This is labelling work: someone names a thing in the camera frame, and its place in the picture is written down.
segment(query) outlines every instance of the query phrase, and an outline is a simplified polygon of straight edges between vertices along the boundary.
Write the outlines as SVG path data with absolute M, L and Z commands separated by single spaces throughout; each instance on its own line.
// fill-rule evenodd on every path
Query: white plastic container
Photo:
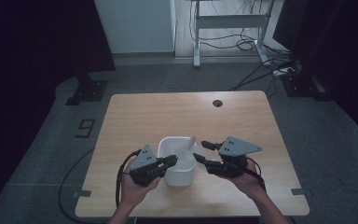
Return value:
M 173 154 L 173 151 L 179 147 L 182 147 L 190 141 L 190 137 L 166 137 L 159 142 L 158 145 L 158 157 L 167 157 Z M 164 176 L 164 181 L 169 186 L 184 187 L 189 186 L 193 182 L 194 168 L 196 167 L 196 161 L 194 158 L 187 157 L 186 166 L 179 167 L 178 163 L 175 166 L 169 168 Z

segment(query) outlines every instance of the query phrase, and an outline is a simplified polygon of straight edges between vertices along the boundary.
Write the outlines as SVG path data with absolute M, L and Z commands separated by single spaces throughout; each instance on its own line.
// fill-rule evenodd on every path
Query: wall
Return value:
M 173 4 L 173 0 L 95 0 L 111 52 L 173 52 Z

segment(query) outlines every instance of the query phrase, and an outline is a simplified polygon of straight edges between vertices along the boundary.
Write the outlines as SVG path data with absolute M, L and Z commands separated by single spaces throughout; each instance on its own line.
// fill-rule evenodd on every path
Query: wooden table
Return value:
M 223 102 L 221 107 L 214 100 Z M 116 175 L 133 151 L 149 144 L 157 155 L 166 136 L 197 136 L 223 142 L 235 136 L 263 148 L 251 154 L 261 166 L 268 195 L 286 216 L 309 211 L 269 102 L 262 91 L 185 92 L 114 95 L 107 109 L 83 190 L 79 217 L 110 217 L 116 209 Z M 170 187 L 163 180 L 146 195 L 132 217 L 259 216 L 252 200 L 230 182 L 197 167 L 189 187 Z

